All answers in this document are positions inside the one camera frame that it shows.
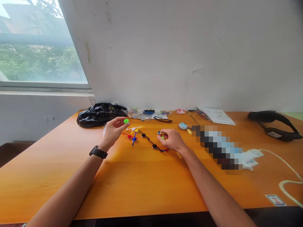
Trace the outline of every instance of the white wall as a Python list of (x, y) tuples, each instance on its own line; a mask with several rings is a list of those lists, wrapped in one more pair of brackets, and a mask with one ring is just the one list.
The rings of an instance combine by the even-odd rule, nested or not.
[(0, 145), (37, 141), (90, 106), (89, 97), (0, 95)]
[(297, 0), (59, 2), (96, 101), (303, 111)]

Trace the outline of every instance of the window sill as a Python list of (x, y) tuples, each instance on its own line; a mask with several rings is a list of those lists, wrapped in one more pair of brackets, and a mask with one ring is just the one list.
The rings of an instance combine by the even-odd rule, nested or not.
[(0, 87), (0, 95), (94, 96), (92, 89)]

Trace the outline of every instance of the green foliage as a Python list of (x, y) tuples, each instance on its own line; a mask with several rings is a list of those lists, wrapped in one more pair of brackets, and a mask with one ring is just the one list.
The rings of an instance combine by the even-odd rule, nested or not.
[[(24, 18), (25, 31), (43, 35), (69, 35), (63, 15), (54, 0), (26, 0), (33, 10)], [(12, 81), (86, 83), (74, 47), (0, 44), (0, 71)]]
[(0, 71), (9, 80), (85, 82), (74, 47), (0, 45)]

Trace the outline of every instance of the wire on wall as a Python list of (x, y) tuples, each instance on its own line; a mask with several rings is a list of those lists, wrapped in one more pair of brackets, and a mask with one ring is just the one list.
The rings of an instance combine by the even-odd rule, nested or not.
[(188, 96), (189, 96), (190, 80), (192, 79), (193, 74), (194, 74), (198, 69), (203, 69), (203, 68), (218, 68), (218, 69), (226, 68), (226, 67), (229, 65), (229, 63), (230, 63), (230, 61), (231, 61), (231, 58), (232, 58), (231, 52), (230, 52), (229, 49), (222, 43), (222, 41), (220, 40), (220, 38), (217, 36), (214, 27), (213, 27), (213, 33), (215, 34), (215, 36), (216, 36), (216, 38), (219, 40), (219, 42), (222, 44), (222, 46), (224, 46), (225, 49), (228, 51), (229, 59), (228, 59), (227, 64), (226, 64), (225, 66), (223, 66), (223, 67), (215, 67), (215, 66), (200, 67), (200, 68), (195, 69), (195, 70), (189, 75), (189, 78), (188, 78), (187, 95), (186, 95), (186, 97), (185, 97), (185, 107), (186, 107), (186, 110), (187, 110), (187, 112), (188, 112), (189, 115), (190, 115), (190, 113), (189, 113), (189, 111), (188, 111), (186, 101), (187, 101), (187, 98), (188, 98)]

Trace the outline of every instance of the wooden table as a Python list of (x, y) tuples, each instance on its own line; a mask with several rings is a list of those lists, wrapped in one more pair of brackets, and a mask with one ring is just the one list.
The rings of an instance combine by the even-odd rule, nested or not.
[[(302, 142), (284, 143), (263, 134), (262, 129), (247, 121), (247, 113), (228, 113), (242, 128), (244, 150), (269, 149), (281, 155), (303, 175)], [(103, 138), (102, 128), (83, 129), (76, 123), (77, 114), (37, 141), (0, 169), (0, 224), (28, 222), (37, 210), (66, 182), (88, 158), (88, 153)], [(202, 125), (212, 123), (193, 114)], [(201, 148), (196, 138), (178, 129), (184, 122), (197, 123), (189, 115), (170, 115), (172, 123), (156, 120), (141, 122), (131, 119), (133, 127), (144, 126), (144, 132), (154, 143), (162, 128), (175, 128), (184, 141), (223, 187), (243, 208), (270, 207), (264, 194), (277, 194), (287, 205), (294, 205), (279, 190), (281, 180), (297, 180), (296, 176), (276, 157), (265, 154), (258, 159), (255, 171), (227, 175)], [(303, 124), (291, 118), (303, 131)], [(135, 145), (121, 136), (101, 165), (76, 219), (108, 218), (137, 215), (207, 211), (202, 196), (186, 163), (175, 152), (161, 153), (151, 149), (151, 143), (139, 136)], [(302, 188), (287, 185), (286, 189), (302, 202)]]
[[(202, 118), (196, 112), (191, 112), (190, 114), (199, 125), (216, 125), (219, 131), (223, 131), (231, 138), (231, 141), (241, 142), (240, 147), (243, 147), (244, 152), (253, 148), (269, 150), (283, 158), (300, 176), (303, 176), (303, 139), (293, 140), (292, 142), (282, 142), (272, 138), (264, 133), (264, 130), (259, 124), (247, 119), (248, 112), (226, 112), (236, 123), (236, 126), (214, 124)], [(286, 117), (302, 135), (303, 121), (289, 116)], [(264, 125), (292, 132), (290, 127), (279, 121), (264, 123)], [(259, 165), (254, 167), (254, 171), (245, 170), (242, 172), (243, 175), (250, 179), (262, 194), (276, 194), (288, 206), (296, 206), (296, 204), (280, 190), (279, 183), (282, 180), (300, 180), (295, 173), (276, 156), (266, 151), (262, 151), (262, 153), (264, 156), (256, 159)], [(302, 185), (289, 183), (286, 184), (284, 188), (300, 203), (303, 203)]]

